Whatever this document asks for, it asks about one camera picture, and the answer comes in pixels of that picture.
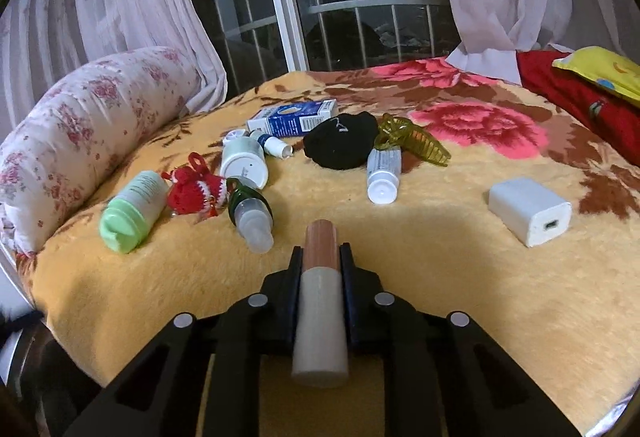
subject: beige tube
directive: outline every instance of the beige tube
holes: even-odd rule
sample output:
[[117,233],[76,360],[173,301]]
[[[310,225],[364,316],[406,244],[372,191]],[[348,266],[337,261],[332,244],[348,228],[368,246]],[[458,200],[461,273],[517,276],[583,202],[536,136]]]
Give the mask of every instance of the beige tube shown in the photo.
[[316,388],[339,387],[349,377],[338,236],[329,221],[306,228],[291,377]]

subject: red knitted toy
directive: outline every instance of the red knitted toy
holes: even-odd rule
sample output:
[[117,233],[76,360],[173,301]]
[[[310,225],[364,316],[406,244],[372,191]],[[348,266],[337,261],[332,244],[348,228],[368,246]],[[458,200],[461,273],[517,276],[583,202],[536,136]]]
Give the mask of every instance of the red knitted toy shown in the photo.
[[162,172],[163,179],[174,183],[166,202],[177,214],[206,213],[216,216],[226,201],[226,179],[213,175],[202,155],[189,154],[191,166],[179,166]]

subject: floral blanket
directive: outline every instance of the floral blanket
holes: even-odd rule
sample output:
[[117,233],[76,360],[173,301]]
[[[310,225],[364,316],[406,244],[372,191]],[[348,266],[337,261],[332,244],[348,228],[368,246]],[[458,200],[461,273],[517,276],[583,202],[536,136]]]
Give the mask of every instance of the floral blanket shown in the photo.
[[[192,150],[217,168],[222,137],[261,107],[329,97],[341,112],[390,112],[425,125],[452,154],[450,165],[403,155],[398,200],[376,206],[364,168],[320,168],[292,139],[292,158],[268,158],[268,254],[249,253],[226,214],[165,213],[132,253],[104,247],[100,213],[136,173],[184,164]],[[564,235],[531,249],[486,205],[492,184],[520,176],[574,207]],[[473,316],[585,432],[640,376],[639,213],[640,170],[524,88],[437,59],[294,72],[159,131],[21,271],[55,335],[104,384],[176,313],[213,315],[258,290],[287,266],[305,226],[327,218],[387,290],[425,312]],[[384,435],[378,360],[353,359],[337,391],[305,390],[289,374],[286,359],[263,362],[261,435]]]

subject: red blanket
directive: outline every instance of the red blanket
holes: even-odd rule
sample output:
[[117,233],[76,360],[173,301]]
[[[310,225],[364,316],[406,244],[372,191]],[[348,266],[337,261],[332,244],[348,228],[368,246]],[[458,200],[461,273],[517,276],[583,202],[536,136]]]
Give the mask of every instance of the red blanket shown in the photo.
[[630,163],[640,166],[640,110],[567,70],[552,67],[568,54],[518,52],[522,86],[566,110],[607,141]]

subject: white charger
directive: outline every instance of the white charger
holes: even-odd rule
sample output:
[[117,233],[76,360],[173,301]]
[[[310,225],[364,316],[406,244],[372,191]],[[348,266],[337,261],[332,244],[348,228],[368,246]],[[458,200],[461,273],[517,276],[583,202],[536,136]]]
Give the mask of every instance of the white charger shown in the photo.
[[489,210],[527,247],[559,237],[569,227],[571,203],[532,179],[522,177],[494,184]]

